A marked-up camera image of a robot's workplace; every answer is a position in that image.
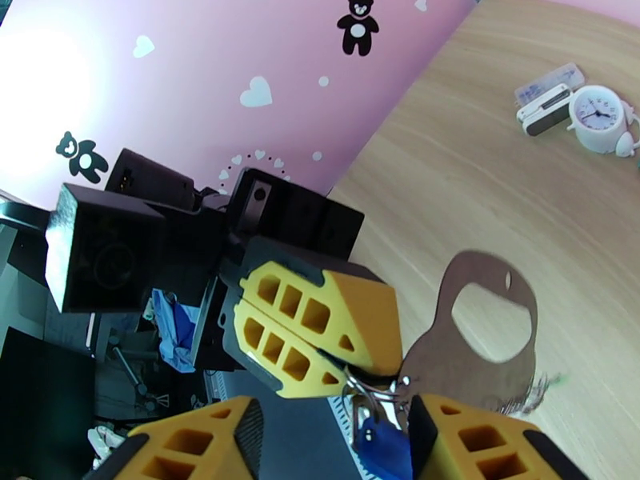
wood grain surface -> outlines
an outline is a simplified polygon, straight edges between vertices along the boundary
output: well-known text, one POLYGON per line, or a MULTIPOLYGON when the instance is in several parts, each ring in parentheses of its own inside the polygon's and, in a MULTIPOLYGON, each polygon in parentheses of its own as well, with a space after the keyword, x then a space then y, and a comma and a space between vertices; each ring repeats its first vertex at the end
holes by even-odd
MULTIPOLYGON (((640 30, 548 2, 483 0, 332 197, 366 214, 354 260, 396 288, 405 350, 432 323, 457 252, 518 269, 538 300, 538 372, 567 377, 530 420, 591 478, 636 478, 637 158, 589 153, 568 121, 528 138, 515 119, 514 89, 572 61, 640 108, 640 30)), ((480 354, 524 345, 528 320, 475 292, 460 301, 454 317, 480 354)))

blue cloth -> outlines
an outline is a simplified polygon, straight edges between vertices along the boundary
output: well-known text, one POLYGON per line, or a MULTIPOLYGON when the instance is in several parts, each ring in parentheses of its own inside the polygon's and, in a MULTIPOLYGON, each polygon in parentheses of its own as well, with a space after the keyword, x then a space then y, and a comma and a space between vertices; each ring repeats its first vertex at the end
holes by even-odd
POLYGON ((178 372, 195 372, 191 363, 191 346, 200 309, 179 303, 171 305, 161 290, 151 292, 155 322, 160 331, 160 356, 178 372))

white heart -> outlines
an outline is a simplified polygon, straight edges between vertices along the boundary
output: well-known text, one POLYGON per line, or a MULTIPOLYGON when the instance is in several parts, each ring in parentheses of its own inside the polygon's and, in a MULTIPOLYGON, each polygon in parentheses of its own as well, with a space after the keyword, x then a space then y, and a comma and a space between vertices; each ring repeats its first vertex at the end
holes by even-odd
POLYGON ((421 12, 426 12, 426 0, 417 0, 414 5, 415 8, 421 12))
POLYGON ((240 95, 240 103, 249 108, 271 105, 273 102, 269 83, 262 76, 253 77, 249 89, 240 95))
POLYGON ((144 58, 154 49, 155 46, 149 36, 138 36, 135 42, 134 58, 144 58))

teddy bear decal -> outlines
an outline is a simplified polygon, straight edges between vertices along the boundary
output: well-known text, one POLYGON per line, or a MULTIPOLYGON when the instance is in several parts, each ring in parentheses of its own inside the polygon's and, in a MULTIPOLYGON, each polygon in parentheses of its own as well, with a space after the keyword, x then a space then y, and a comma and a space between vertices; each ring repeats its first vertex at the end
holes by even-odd
POLYGON ((81 174, 88 182, 97 185, 100 183, 98 171, 106 173, 109 170, 109 163, 94 149, 94 141, 77 142, 71 132, 67 131, 55 148, 55 152, 69 159, 69 171, 72 176, 81 174))
POLYGON ((352 55, 358 48, 360 56, 371 52, 371 34, 380 31, 374 18, 370 16, 374 0, 349 0, 349 14, 338 21, 338 28, 344 30, 342 50, 352 55))

bright light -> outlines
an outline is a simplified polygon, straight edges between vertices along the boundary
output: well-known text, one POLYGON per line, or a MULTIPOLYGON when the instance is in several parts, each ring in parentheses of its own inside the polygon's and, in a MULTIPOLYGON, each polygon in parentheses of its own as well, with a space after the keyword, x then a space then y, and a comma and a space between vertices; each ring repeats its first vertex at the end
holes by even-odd
POLYGON ((88 116, 90 80, 90 66, 64 34, 29 29, 2 39, 2 104, 10 110, 0 110, 0 188, 13 193, 57 172, 52 142, 88 116), (41 177, 34 179, 34 173, 41 177))

